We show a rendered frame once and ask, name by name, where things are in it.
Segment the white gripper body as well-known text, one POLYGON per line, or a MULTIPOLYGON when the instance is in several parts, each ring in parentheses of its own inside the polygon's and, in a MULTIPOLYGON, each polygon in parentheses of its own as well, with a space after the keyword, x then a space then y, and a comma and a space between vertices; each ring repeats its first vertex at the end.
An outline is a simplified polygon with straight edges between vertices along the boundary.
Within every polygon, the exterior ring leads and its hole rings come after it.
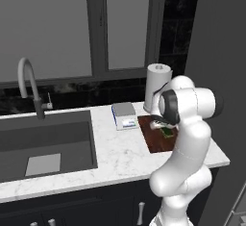
POLYGON ((159 121, 151 121, 150 122, 150 128, 152 130, 165 128, 166 126, 167 126, 167 124, 163 123, 163 122, 159 122, 159 121))

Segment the dark wooden cutting board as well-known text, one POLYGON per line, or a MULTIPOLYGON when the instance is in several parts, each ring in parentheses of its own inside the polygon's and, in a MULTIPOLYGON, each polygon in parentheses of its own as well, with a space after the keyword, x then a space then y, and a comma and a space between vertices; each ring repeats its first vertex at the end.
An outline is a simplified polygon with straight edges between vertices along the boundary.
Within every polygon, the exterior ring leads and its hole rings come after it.
POLYGON ((152 130, 150 128, 151 117, 149 115, 137 118, 145 142, 151 153, 172 151, 177 138, 178 130, 171 130, 171 136, 166 137, 161 129, 152 130))

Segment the green sponge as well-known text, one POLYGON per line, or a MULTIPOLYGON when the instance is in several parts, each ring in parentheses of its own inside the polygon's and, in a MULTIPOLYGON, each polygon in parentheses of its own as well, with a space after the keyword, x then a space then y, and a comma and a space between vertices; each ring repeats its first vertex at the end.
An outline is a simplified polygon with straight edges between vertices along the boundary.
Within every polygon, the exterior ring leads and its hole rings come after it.
POLYGON ((165 138, 173 138, 174 137, 174 134, 173 134, 171 129, 163 127, 160 130, 161 130, 161 132, 165 138))

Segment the grey and white kitchen scale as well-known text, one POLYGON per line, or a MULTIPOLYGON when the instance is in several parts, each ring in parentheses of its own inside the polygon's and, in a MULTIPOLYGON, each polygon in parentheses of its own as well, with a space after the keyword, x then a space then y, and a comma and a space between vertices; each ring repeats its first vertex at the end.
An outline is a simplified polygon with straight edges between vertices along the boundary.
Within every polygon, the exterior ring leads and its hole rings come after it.
POLYGON ((139 127, 135 108, 131 102, 113 103, 111 112, 117 131, 139 127))

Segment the white paper towel roll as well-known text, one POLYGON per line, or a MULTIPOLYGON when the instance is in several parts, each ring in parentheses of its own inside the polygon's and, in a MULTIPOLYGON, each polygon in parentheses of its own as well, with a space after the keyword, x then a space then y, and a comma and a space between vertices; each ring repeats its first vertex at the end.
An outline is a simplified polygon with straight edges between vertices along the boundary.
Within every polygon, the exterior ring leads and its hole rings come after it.
POLYGON ((147 78, 145 87, 145 100, 143 109, 151 111, 154 92, 162 88, 171 80, 172 70, 169 65, 163 63, 151 63, 147 67, 147 78))

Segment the dark cupboard run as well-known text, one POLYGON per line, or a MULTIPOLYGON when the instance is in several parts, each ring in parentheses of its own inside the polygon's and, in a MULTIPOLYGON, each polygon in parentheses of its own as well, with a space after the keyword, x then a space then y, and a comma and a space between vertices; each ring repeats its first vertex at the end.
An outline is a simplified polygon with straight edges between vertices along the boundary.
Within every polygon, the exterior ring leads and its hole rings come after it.
POLYGON ((0 185, 0 226, 137 226, 138 204, 144 202, 143 223, 158 212, 161 199, 149 181, 75 184, 71 175, 33 178, 0 185))

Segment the grey fridge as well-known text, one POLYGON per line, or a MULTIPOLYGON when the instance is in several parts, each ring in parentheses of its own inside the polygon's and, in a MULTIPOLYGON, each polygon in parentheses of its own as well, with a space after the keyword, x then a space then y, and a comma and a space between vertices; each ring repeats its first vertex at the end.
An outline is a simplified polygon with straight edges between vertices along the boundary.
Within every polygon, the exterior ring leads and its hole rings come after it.
POLYGON ((246 0, 198 0, 185 74, 224 98, 210 119, 231 163, 219 169, 199 226, 224 226, 246 181, 246 0))

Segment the dark grey sink basin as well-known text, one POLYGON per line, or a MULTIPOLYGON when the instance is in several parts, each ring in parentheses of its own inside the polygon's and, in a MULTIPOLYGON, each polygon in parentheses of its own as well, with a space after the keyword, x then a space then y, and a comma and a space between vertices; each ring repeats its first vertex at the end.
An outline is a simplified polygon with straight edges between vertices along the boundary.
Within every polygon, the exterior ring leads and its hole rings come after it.
POLYGON ((0 183, 96 166, 89 111, 0 119, 0 183))

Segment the grey framed window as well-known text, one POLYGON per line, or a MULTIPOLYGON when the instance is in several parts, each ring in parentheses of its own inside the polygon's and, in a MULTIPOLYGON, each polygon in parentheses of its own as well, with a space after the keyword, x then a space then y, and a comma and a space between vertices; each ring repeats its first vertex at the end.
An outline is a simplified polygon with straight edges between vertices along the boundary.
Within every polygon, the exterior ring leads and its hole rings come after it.
POLYGON ((40 86, 143 77, 159 59, 165 0, 0 0, 0 88, 21 59, 40 86))

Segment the grey curved tap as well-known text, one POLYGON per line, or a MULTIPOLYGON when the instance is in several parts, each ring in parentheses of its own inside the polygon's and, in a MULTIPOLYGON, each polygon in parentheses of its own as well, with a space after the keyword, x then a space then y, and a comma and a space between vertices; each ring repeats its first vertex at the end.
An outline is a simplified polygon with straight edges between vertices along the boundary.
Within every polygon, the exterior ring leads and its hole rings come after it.
POLYGON ((37 118, 39 120, 43 120, 45 118, 45 111, 53 109, 53 103, 49 101, 48 103, 43 103, 40 98, 37 90, 37 83, 35 78, 35 73, 32 67, 32 64, 27 58, 22 58, 17 67, 17 80, 19 91, 22 98, 27 98, 28 93, 25 84, 25 75, 28 75, 32 93, 33 93, 33 102, 37 114, 37 118))

